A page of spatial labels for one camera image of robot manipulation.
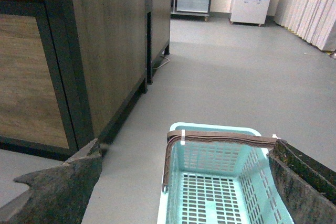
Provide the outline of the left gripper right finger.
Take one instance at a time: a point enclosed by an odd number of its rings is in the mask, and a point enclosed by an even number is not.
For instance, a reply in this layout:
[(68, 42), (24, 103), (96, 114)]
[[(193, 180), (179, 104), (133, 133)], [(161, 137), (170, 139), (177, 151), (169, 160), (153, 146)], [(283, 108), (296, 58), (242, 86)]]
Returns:
[(335, 171), (282, 139), (270, 151), (269, 164), (294, 223), (335, 223)]

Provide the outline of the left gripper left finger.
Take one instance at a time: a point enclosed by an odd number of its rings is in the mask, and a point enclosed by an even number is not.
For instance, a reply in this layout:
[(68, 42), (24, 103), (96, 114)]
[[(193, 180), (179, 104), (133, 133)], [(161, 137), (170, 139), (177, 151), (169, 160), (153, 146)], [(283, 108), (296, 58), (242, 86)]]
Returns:
[(101, 172), (96, 138), (59, 166), (16, 177), (28, 189), (1, 207), (1, 223), (81, 223)]

